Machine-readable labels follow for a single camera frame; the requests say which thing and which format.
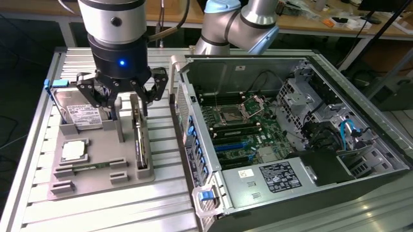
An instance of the desk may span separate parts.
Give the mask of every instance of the desk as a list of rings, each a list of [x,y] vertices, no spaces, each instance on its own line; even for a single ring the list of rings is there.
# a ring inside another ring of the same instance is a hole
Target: desk
[[[72,16],[72,14],[63,9],[57,1],[45,0],[43,4],[37,4],[39,0],[19,0],[19,5],[16,5],[15,0],[1,0],[0,1],[0,13],[8,18],[28,19],[28,20],[45,20],[56,21],[60,25],[64,42],[68,47],[76,47],[72,30],[69,27],[71,22],[83,22],[79,16]],[[310,9],[314,3],[310,0],[305,0]],[[345,11],[351,11],[355,15],[359,13],[357,7],[350,4],[342,3],[339,0],[329,0],[327,4],[334,8],[342,9]],[[76,3],[68,4],[75,10],[79,9]],[[327,17],[329,13],[317,12],[314,13],[322,17]],[[355,57],[359,55],[366,44],[374,37],[374,34],[381,29],[383,23],[387,21],[385,17],[374,15],[382,23],[379,25],[373,25],[369,30],[365,30],[361,35],[361,41],[354,47],[349,57],[343,61],[339,70],[349,67]],[[180,20],[182,15],[166,15],[166,27],[172,27]],[[158,13],[147,13],[148,26],[155,26],[158,21]],[[190,13],[187,16],[187,22],[183,24],[184,28],[202,28],[203,13],[196,0],[191,0]],[[302,35],[317,35],[317,36],[335,36],[335,37],[355,37],[358,30],[350,30],[347,28],[329,28],[323,23],[315,20],[307,20],[303,16],[287,16],[282,15],[278,18],[278,26],[281,28],[281,33],[285,34],[302,34]],[[390,26],[387,31],[381,36],[381,39],[386,40],[402,40],[413,41],[413,36],[404,33],[394,26]]]
[[[183,28],[202,28],[203,12],[196,0],[190,0],[190,11],[187,21]],[[79,5],[76,2],[69,2],[67,5],[80,15]],[[56,0],[0,0],[0,14],[7,18],[55,21],[59,23],[64,42],[67,47],[77,47],[71,29],[71,23],[83,23],[80,16],[69,13]],[[174,27],[180,21],[180,14],[170,14],[166,9],[164,27]],[[156,26],[159,11],[147,11],[147,25]]]

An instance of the white label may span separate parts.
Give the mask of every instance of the white label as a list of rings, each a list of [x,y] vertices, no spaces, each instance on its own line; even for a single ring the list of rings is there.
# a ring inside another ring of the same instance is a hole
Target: white label
[[[235,132],[226,133],[224,136],[227,136],[227,135],[234,135],[234,134],[240,134],[240,131],[235,131]]]
[[[236,66],[235,71],[243,71],[244,70],[244,65],[243,66]]]
[[[101,124],[99,109],[92,105],[69,105],[67,109],[77,127]]]
[[[252,169],[240,170],[238,171],[238,174],[239,174],[239,178],[254,176]]]

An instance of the hard drive label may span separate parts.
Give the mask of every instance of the hard drive label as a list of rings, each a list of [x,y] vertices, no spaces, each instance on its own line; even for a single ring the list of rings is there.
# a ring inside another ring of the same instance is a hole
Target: hard drive label
[[[93,108],[92,105],[68,105],[67,109],[77,127],[101,124],[99,109]]]
[[[289,162],[262,166],[259,170],[273,193],[302,186]]]

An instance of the power supply label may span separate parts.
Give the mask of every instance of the power supply label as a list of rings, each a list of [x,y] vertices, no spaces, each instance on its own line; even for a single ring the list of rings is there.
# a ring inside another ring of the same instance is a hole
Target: power supply label
[[[289,162],[262,166],[259,170],[273,193],[302,186]]]

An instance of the sticker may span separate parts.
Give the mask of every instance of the sticker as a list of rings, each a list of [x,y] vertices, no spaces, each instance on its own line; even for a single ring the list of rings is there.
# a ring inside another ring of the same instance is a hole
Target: sticker
[[[240,170],[238,171],[238,174],[239,174],[239,178],[254,176],[252,169]]]
[[[67,109],[77,127],[101,124],[99,109],[92,105],[68,105]]]
[[[289,162],[262,166],[259,170],[273,193],[302,186]]]
[[[244,65],[243,66],[235,66],[235,71],[243,71],[244,70]]]
[[[235,132],[224,133],[224,136],[227,136],[227,135],[234,135],[234,134],[240,134],[240,131],[235,131]]]

